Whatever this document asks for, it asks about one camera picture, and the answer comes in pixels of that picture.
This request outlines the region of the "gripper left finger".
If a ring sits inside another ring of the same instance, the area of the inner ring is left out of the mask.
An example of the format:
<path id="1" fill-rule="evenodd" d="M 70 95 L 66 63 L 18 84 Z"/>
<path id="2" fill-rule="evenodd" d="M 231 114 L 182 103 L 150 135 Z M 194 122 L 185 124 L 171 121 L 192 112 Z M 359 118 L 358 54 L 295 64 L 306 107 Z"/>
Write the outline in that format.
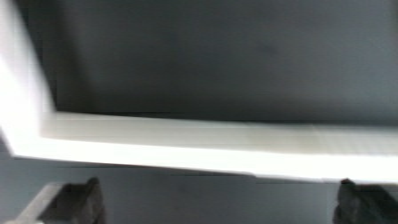
<path id="1" fill-rule="evenodd" d="M 15 224 L 107 224 L 100 179 L 86 183 L 48 183 Z"/>

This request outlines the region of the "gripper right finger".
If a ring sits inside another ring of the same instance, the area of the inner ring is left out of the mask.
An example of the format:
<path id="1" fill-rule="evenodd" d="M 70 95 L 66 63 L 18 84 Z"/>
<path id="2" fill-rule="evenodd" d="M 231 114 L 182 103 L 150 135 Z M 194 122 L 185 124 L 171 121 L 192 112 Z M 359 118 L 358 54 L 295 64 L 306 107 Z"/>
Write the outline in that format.
<path id="1" fill-rule="evenodd" d="M 342 180 L 333 224 L 398 224 L 398 200 L 381 185 Z"/>

